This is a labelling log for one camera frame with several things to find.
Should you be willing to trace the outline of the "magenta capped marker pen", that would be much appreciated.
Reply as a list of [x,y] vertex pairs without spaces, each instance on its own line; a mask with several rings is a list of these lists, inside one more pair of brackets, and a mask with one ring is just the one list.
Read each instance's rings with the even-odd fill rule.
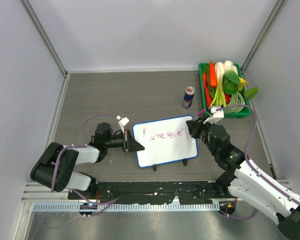
[[182,127],[182,129],[187,128],[190,124],[197,122],[198,120],[200,120],[200,118],[205,114],[206,109],[203,108],[195,117],[193,117],[191,120],[187,120],[185,122],[185,126]]

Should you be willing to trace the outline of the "blue framed whiteboard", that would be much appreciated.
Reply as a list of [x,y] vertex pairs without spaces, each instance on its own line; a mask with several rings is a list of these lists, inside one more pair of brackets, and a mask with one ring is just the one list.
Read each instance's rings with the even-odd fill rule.
[[192,118],[183,115],[134,124],[133,137],[144,147],[136,152],[138,166],[148,168],[196,158],[197,140],[191,137],[186,125]]

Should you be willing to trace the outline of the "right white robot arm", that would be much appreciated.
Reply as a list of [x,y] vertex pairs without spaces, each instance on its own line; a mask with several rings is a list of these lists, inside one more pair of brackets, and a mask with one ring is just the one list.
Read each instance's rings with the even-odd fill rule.
[[300,240],[300,195],[265,173],[242,150],[231,143],[222,125],[206,119],[188,120],[194,139],[200,139],[224,170],[216,180],[216,193],[242,199],[270,218],[289,240]]

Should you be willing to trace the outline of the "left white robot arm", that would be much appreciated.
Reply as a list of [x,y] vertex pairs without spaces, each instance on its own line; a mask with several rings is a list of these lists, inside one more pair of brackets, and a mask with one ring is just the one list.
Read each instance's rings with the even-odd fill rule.
[[86,173],[74,172],[74,168],[76,165],[101,162],[108,149],[113,148],[121,148],[125,153],[145,150],[128,129],[113,133],[111,125],[102,122],[85,146],[50,143],[32,168],[30,179],[50,188],[52,192],[76,190],[83,198],[90,200],[96,195],[97,180]]

